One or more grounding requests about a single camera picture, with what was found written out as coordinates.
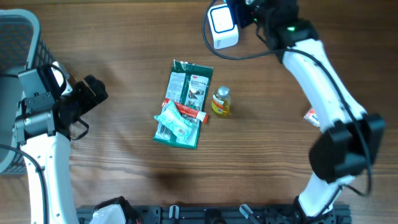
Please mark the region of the teal white pouch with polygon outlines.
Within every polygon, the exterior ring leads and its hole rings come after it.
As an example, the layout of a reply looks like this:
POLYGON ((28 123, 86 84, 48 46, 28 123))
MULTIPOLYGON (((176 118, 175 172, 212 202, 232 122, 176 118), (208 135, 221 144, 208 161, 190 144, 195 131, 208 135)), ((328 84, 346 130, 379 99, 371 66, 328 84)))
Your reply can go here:
POLYGON ((185 141, 191 135, 195 124, 185 119, 177 109, 173 101, 163 105, 160 115, 155 115, 154 119, 164 125, 176 135, 177 139, 185 141))

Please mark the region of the red white tube package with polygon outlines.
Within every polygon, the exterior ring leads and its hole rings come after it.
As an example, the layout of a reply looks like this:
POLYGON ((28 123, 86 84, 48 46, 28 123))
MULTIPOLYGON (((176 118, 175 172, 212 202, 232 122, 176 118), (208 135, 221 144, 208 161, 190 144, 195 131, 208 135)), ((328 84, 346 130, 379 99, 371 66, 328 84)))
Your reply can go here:
POLYGON ((173 102, 177 111, 178 111, 178 115, 176 113, 174 113, 174 111, 171 112, 166 112, 166 115, 169 117, 168 121, 177 121, 180 119, 181 114, 183 115, 187 115, 191 118, 195 118, 198 119, 199 121, 201 121, 202 123, 207 123, 208 121, 208 114, 200 111, 200 110, 195 110, 193 108, 190 108, 188 106, 185 106, 181 103, 177 103, 176 101, 170 100, 168 98, 165 98, 164 101, 162 102, 162 107, 166 108, 168 107, 168 105, 173 102))

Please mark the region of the red white juice carton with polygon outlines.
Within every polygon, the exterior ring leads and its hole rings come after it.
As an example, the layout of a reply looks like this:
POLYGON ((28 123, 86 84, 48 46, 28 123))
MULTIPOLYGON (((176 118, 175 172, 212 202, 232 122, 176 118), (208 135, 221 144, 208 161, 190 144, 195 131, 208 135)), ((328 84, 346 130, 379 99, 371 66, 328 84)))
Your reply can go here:
POLYGON ((320 127, 320 123, 317 117, 317 114, 313 108, 310 108, 305 116, 303 117, 306 121, 314 125, 315 127, 320 127))

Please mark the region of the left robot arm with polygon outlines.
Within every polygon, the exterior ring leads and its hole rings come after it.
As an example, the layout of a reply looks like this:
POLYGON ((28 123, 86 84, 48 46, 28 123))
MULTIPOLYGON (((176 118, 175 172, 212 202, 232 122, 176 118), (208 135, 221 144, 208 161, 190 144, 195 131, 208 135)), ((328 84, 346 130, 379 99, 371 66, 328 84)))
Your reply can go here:
POLYGON ((70 126, 107 99, 102 81, 88 75, 70 86, 54 64, 18 75, 24 92, 14 123, 16 152, 27 168, 32 223, 84 223, 75 207, 70 177, 70 126))

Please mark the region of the yellow oil bottle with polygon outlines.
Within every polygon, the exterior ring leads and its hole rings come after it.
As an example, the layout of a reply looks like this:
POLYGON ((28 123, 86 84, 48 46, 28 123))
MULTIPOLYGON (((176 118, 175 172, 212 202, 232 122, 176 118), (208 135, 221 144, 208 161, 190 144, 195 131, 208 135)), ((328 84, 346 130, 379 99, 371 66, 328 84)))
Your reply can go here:
POLYGON ((231 96, 227 86, 220 86, 213 91, 211 109, 217 116, 229 116, 231 111, 231 96))

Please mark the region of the green 3M gloves package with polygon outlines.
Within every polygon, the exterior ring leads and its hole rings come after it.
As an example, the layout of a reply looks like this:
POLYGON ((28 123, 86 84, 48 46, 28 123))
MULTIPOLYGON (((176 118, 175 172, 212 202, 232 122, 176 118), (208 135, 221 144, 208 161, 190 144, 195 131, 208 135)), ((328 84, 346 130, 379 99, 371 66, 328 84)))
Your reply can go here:
MULTIPOLYGON (((176 105, 180 103, 195 111, 204 112, 212 75, 212 67, 174 60, 165 98, 174 101, 176 105)), ((183 114, 182 117, 192 124, 192 131, 186 140, 178 138, 162 123, 158 123, 153 140, 169 146, 196 149, 201 125, 206 121, 205 115, 183 114)))

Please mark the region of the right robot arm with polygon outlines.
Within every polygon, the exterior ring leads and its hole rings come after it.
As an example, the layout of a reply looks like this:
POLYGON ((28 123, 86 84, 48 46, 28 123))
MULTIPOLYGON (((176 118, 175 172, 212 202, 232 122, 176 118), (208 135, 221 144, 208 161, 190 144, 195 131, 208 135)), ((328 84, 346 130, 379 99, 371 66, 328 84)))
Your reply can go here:
POLYGON ((333 210, 343 189, 363 172, 371 175, 385 129, 378 114, 350 95, 326 56, 312 23, 299 17, 296 1, 228 1, 233 21, 245 28, 255 24, 259 35, 296 78, 318 117, 321 136, 309 152, 313 174, 297 197, 307 222, 333 210))

